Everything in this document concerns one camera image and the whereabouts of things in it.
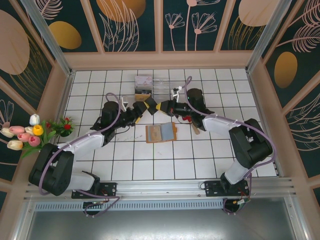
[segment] white tulip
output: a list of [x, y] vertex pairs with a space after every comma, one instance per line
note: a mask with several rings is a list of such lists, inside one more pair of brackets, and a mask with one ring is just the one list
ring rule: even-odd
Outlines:
[[27, 126], [24, 128], [25, 132], [30, 134], [31, 136], [34, 136], [34, 132], [32, 131], [33, 127], [32, 126]]
[[24, 147], [24, 143], [19, 140], [11, 140], [8, 142], [8, 144], [6, 146], [8, 147], [8, 149], [18, 151]]
[[40, 117], [39, 117], [39, 115], [37, 115], [37, 114], [31, 115], [31, 116], [30, 116], [29, 124], [30, 124], [31, 126], [40, 124]]
[[12, 138], [14, 136], [13, 133], [10, 132], [8, 127], [4, 127], [0, 130], [0, 133], [2, 133], [4, 136], [6, 136], [7, 138]]

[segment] green leaf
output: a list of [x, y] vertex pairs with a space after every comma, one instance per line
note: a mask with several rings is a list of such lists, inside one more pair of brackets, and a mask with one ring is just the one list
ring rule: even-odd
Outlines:
[[22, 155], [22, 158], [25, 158], [26, 156], [29, 156], [37, 151], [39, 151], [40, 148], [33, 148], [33, 149], [30, 149], [30, 150], [27, 150], [23, 155]]
[[48, 143], [48, 136], [46, 133], [43, 134], [43, 143], [47, 144]]
[[41, 122], [41, 126], [42, 126], [43, 130], [46, 129], [46, 120], [43, 120], [43, 121]]
[[44, 140], [42, 139], [42, 137], [40, 137], [40, 140], [41, 140], [41, 146], [43, 147], [45, 145], [45, 142]]
[[28, 149], [32, 149], [32, 148], [34, 148], [34, 146], [30, 146], [30, 145], [27, 146], [27, 145], [26, 145], [26, 146], [24, 146], [24, 147], [22, 148], [22, 150], [28, 150]]
[[52, 131], [48, 134], [47, 140], [50, 141], [50, 139], [56, 134], [56, 131]]

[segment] flower bouquet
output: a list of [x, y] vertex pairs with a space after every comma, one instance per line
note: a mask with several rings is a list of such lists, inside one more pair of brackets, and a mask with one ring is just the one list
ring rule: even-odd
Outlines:
[[72, 119], [70, 117], [60, 117], [60, 123], [49, 121], [46, 123], [46, 126], [54, 130], [55, 135], [60, 135], [61, 137], [69, 136], [75, 127], [75, 125], [72, 124]]
[[11, 126], [4, 127], [0, 130], [0, 133], [7, 138], [17, 136], [17, 139], [10, 140], [7, 143], [7, 147], [15, 151], [25, 151], [22, 158], [40, 151], [56, 134], [56, 131], [54, 130], [47, 133], [46, 121], [44, 120], [40, 124], [40, 117], [37, 114], [33, 114], [30, 117], [29, 123], [31, 126]]

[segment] gold circle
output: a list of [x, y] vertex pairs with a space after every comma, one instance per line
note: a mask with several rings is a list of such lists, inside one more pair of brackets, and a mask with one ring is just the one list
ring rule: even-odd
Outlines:
[[295, 79], [298, 69], [296, 56], [288, 51], [281, 53], [275, 63], [274, 80], [279, 88], [287, 88]]
[[55, 21], [49, 25], [56, 42], [65, 49], [76, 49], [81, 45], [80, 33], [65, 21]]
[[250, 27], [260, 27], [268, 23], [279, 0], [241, 0], [240, 21]]
[[28, 35], [9, 13], [0, 10], [0, 69], [11, 75], [21, 74], [30, 56]]
[[125, 4], [127, 10], [132, 10], [135, 18], [141, 17], [146, 9], [146, 0], [96, 0], [100, 10], [109, 19], [116, 22], [129, 22], [130, 18], [125, 17]]

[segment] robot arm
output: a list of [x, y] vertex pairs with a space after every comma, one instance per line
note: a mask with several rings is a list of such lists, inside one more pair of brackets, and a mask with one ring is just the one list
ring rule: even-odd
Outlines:
[[41, 176], [49, 159], [58, 149], [69, 145], [52, 162], [56, 165], [49, 167], [44, 176], [42, 188], [55, 196], [61, 195], [66, 190], [83, 190], [94, 195], [99, 195], [101, 190], [100, 178], [85, 171], [81, 173], [72, 172], [74, 159], [79, 159], [88, 152], [108, 144], [115, 136], [116, 129], [134, 126], [140, 120], [145, 110], [149, 108], [149, 105], [142, 101], [137, 101], [132, 106], [133, 109], [128, 107], [125, 111], [120, 111], [117, 122], [111, 128], [99, 134], [90, 135], [90, 133], [105, 129], [116, 119], [120, 106], [114, 101], [107, 101], [101, 111], [101, 117], [97, 119], [93, 127], [90, 128], [90, 131], [86, 133], [88, 137], [79, 140], [73, 145], [70, 144], [72, 141], [58, 145], [51, 143], [44, 145], [29, 174], [29, 182], [39, 186]]
[[[272, 154], [270, 143], [256, 131], [249, 129], [236, 121], [217, 118], [214, 112], [206, 108], [202, 91], [196, 88], [187, 91], [189, 103], [198, 111], [207, 114], [201, 115], [193, 111], [187, 103], [177, 102], [177, 99], [167, 100], [157, 105], [157, 109], [171, 117], [190, 116], [192, 123], [203, 131], [214, 132], [231, 139], [236, 160], [232, 166], [221, 175], [220, 183], [227, 193], [232, 186], [244, 179], [250, 169]], [[244, 122], [261, 132], [262, 129], [255, 119]]]

